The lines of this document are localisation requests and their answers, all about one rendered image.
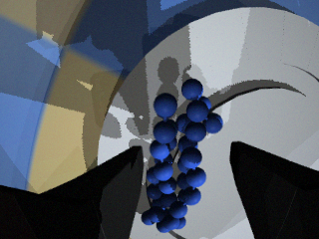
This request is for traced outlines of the white round bead board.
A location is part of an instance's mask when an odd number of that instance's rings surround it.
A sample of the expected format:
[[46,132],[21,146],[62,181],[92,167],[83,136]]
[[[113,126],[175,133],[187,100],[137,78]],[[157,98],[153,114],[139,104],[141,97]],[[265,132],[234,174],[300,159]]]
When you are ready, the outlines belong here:
[[[162,234],[141,215],[147,195],[155,127],[155,100],[176,100],[174,116],[191,101],[180,87],[198,79],[219,132],[198,143],[206,171],[200,200],[188,206],[186,224]],[[242,140],[270,154],[319,170],[319,27],[295,13],[266,7],[215,12],[164,37],[129,73],[104,119],[97,164],[142,146],[144,174],[131,239],[254,239],[230,166],[230,145]]]

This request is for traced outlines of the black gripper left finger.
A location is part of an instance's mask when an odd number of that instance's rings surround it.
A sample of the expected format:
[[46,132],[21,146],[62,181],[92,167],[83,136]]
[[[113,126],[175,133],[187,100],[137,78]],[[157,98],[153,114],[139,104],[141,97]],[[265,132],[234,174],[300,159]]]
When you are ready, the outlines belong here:
[[129,239],[143,174],[140,145],[40,194],[0,186],[0,239]]

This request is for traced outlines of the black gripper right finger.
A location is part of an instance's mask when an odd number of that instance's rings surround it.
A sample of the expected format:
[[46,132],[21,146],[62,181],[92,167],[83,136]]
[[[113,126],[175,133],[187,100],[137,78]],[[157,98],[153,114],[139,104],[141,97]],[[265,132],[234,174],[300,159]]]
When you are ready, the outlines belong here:
[[254,239],[319,239],[319,170],[242,140],[230,166]]

